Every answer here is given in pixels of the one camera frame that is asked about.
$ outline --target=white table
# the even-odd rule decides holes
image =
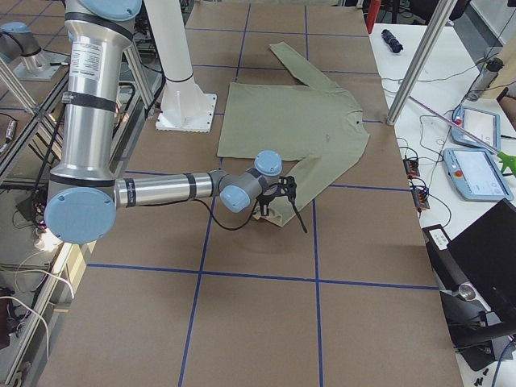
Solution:
[[[405,76],[425,28],[424,26],[376,24],[370,35],[372,50],[374,51],[378,70],[382,77],[385,98],[389,106],[392,104],[395,96],[395,94],[391,92],[398,90],[400,81],[392,81],[384,78],[398,80]],[[400,54],[392,53],[381,38],[381,32],[384,29],[390,30],[403,45],[404,49]],[[419,80],[448,78],[466,69],[469,70],[447,80],[432,82],[419,81],[414,87],[411,96],[439,113],[444,113],[447,110],[454,109],[458,105],[476,75],[478,75],[478,69],[474,67],[474,61],[466,51],[453,27],[445,27]],[[464,105],[498,113],[501,119],[501,133],[515,136],[513,127],[510,125],[509,120],[496,100],[479,99],[476,102],[467,101]],[[448,125],[440,119],[424,117],[422,118],[424,124],[422,132],[419,117],[423,114],[429,113],[412,101],[406,103],[394,127],[397,137],[400,138],[398,143],[403,147],[407,145],[407,142],[408,146],[413,148],[418,153],[419,157],[430,157],[432,160],[436,160],[436,153],[428,151],[420,145],[421,134],[423,134],[422,143],[428,148],[439,152],[446,138]],[[448,139],[444,144],[444,148],[465,147],[454,144],[451,139]],[[501,149],[507,154],[516,154],[516,141],[503,139],[501,141]],[[406,150],[402,149],[401,153],[402,156],[404,156]],[[407,152],[408,157],[413,155],[411,151]],[[435,171],[431,179],[432,169],[434,167]],[[466,202],[463,200],[454,189],[443,163],[438,163],[435,166],[434,162],[428,159],[422,159],[420,160],[419,171],[421,178],[428,185],[431,184],[430,193],[445,202],[451,209],[452,217],[449,225],[446,227],[446,232],[452,239],[495,204],[494,202]],[[508,177],[507,182],[513,193],[516,193],[516,178]],[[434,198],[429,198],[429,204],[431,208],[422,212],[420,218],[421,227],[439,223],[445,224],[449,216],[447,209]],[[461,356],[457,356],[457,360],[462,373],[464,386],[470,387],[478,377],[483,376],[480,372],[473,372]],[[488,376],[484,377],[483,385],[491,385],[495,367],[495,364],[491,364]],[[516,360],[504,361],[496,386],[514,386],[515,380]]]

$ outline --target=computer monitor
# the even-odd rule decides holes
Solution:
[[[500,320],[516,320],[516,207],[502,199],[448,250]]]

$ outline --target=tablet screen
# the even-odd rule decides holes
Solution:
[[[504,196],[506,194],[484,152],[454,151],[454,153],[473,195]]]
[[[463,128],[487,144],[494,146],[493,141],[496,131],[496,117],[494,115],[481,111],[464,109]],[[462,135],[462,138],[468,141],[474,141],[474,139],[471,139],[464,134]]]

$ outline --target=red pole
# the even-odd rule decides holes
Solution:
[[[378,11],[380,10],[381,0],[372,0],[369,6],[368,17],[365,20],[365,26],[368,28],[368,34],[372,32],[372,26],[377,20]]]

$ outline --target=green object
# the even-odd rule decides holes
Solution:
[[[506,155],[504,152],[499,152],[497,156],[501,160],[501,172],[503,173],[507,168],[516,176],[516,156]]]
[[[303,208],[360,159],[369,134],[351,93],[321,73],[285,43],[271,44],[283,65],[304,85],[231,83],[218,156],[254,158],[272,149],[283,160],[299,160],[283,174],[298,184]],[[286,198],[269,206],[267,220],[284,226],[294,211]]]

